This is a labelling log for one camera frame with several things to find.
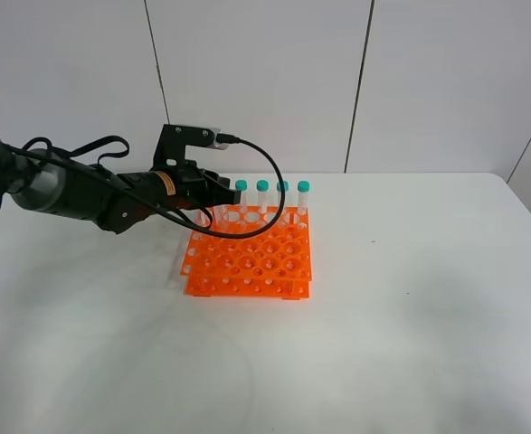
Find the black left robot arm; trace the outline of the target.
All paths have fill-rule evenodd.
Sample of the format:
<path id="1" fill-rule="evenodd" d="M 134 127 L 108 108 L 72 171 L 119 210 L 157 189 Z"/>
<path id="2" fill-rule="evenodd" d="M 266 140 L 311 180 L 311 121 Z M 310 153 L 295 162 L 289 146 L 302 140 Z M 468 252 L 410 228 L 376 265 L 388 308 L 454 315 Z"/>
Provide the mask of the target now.
<path id="1" fill-rule="evenodd" d="M 241 194 L 231 181 L 185 156 L 188 146 L 220 148 L 210 128 L 164 125 L 145 172 L 114 174 L 101 163 L 85 165 L 78 156 L 118 141 L 108 136 L 73 151 L 45 137 L 22 148 L 0 142 L 0 208 L 4 195 L 21 208 L 95 223 L 120 234 L 159 212 L 237 205 Z"/>

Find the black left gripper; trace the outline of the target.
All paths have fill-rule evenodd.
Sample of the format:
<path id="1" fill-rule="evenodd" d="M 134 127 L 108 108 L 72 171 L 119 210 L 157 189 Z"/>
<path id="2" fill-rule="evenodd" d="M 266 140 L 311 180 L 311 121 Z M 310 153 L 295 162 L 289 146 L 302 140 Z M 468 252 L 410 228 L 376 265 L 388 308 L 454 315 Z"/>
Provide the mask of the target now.
<path id="1" fill-rule="evenodd" d="M 237 205 L 242 192 L 230 189 L 231 180 L 196 165 L 155 167 L 150 172 L 153 203 L 179 210 Z"/>

